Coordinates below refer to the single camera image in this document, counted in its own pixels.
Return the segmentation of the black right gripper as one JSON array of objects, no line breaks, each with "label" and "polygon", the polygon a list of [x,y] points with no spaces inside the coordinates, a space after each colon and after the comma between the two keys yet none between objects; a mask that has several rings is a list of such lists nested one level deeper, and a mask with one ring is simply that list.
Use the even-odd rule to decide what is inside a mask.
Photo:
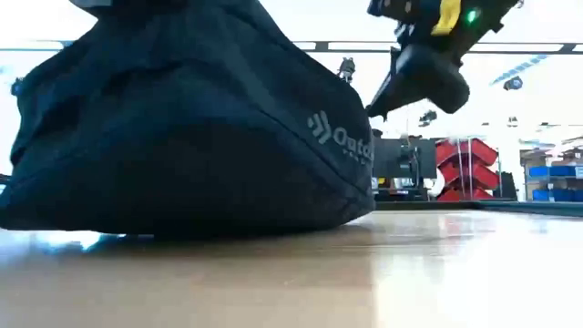
[{"label": "black right gripper", "polygon": [[469,98],[469,86],[459,73],[451,33],[462,11],[460,0],[372,0],[369,15],[391,18],[399,48],[390,49],[390,70],[371,103],[369,118],[387,118],[390,111],[428,99],[453,114]]}]

